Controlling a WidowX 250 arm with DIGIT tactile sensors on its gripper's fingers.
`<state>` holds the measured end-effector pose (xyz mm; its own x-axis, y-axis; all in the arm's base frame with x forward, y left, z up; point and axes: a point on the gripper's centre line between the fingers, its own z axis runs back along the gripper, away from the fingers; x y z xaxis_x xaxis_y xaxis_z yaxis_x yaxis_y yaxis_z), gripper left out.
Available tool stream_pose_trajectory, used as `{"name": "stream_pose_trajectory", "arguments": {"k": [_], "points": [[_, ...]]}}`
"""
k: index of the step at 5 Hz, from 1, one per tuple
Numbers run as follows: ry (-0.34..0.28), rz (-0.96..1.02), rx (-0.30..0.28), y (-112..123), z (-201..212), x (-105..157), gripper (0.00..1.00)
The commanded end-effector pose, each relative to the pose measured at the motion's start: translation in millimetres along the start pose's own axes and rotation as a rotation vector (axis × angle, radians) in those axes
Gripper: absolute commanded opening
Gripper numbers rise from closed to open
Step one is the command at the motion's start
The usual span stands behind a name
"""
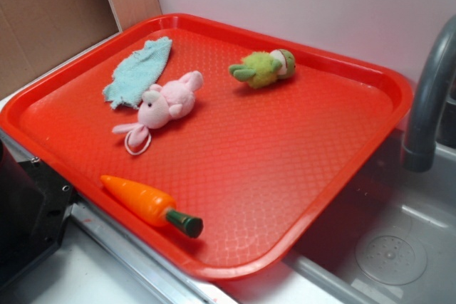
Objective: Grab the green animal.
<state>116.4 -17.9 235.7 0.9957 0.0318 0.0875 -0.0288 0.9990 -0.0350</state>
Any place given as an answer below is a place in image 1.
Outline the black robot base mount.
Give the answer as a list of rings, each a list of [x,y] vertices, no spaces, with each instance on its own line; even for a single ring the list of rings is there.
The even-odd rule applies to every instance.
[[[1,289],[57,251],[74,187],[45,162],[17,162],[1,144]]]

